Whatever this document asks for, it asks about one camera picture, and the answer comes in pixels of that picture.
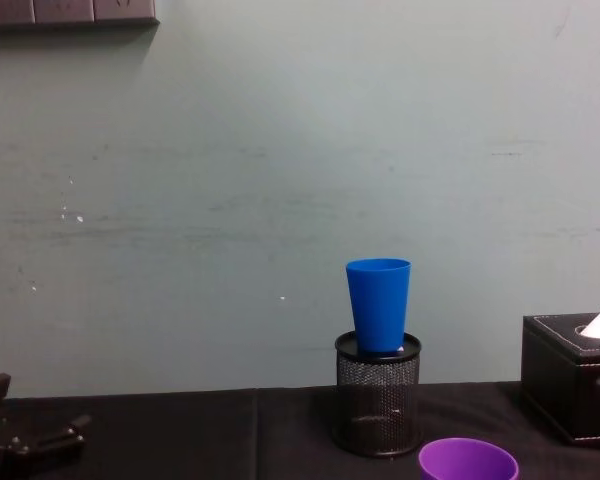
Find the black mesh pencil holder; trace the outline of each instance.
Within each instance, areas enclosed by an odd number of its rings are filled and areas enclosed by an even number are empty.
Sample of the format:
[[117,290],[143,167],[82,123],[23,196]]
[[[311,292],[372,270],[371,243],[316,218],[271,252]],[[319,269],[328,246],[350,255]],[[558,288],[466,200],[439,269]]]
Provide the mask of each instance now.
[[336,443],[369,457],[393,457],[420,445],[420,349],[406,333],[404,351],[378,356],[358,351],[355,332],[338,337]]

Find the leather tissue box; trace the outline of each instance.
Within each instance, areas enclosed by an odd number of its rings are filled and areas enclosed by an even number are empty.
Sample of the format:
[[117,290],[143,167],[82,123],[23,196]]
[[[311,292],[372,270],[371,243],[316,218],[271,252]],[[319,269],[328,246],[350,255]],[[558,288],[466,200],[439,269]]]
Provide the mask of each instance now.
[[600,447],[600,339],[580,335],[596,313],[524,317],[522,392],[571,444]]

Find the black tablecloth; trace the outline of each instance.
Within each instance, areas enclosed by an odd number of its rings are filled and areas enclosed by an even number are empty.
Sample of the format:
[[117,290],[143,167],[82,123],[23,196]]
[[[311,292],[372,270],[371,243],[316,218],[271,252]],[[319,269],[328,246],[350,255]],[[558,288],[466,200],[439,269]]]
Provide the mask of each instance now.
[[42,480],[255,480],[255,390],[19,400],[35,430],[89,413],[79,464]]
[[[472,437],[518,460],[522,480],[600,480],[600,450],[564,445],[518,404],[517,383],[419,387],[425,442]],[[10,416],[37,429],[93,415],[75,466],[42,474],[65,479],[418,479],[417,453],[357,457],[330,438],[332,388],[18,400]]]

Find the holder rim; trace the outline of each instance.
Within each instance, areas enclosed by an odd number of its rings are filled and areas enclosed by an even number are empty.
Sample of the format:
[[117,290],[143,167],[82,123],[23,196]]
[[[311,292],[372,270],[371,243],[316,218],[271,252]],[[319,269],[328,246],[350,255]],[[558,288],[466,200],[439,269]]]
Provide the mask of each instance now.
[[408,362],[420,355],[420,351],[422,350],[420,340],[409,333],[404,334],[402,347],[404,348],[403,352],[371,353],[361,351],[358,349],[355,331],[340,335],[335,342],[335,348],[338,351],[338,355],[342,355],[354,362],[364,362],[369,364]]

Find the black object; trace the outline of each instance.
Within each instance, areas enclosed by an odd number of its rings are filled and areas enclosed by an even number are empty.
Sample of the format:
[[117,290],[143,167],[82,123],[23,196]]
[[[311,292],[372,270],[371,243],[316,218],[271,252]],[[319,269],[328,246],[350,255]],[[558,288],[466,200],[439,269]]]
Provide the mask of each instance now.
[[569,443],[600,446],[600,339],[595,313],[524,317],[522,391]]
[[338,413],[333,433],[345,450],[393,457],[420,445],[420,341],[405,333],[402,348],[374,356],[358,350],[355,332],[336,340]]
[[28,477],[79,457],[84,446],[82,432],[90,417],[81,415],[57,431],[30,433],[1,411],[10,382],[9,375],[0,374],[0,478]]

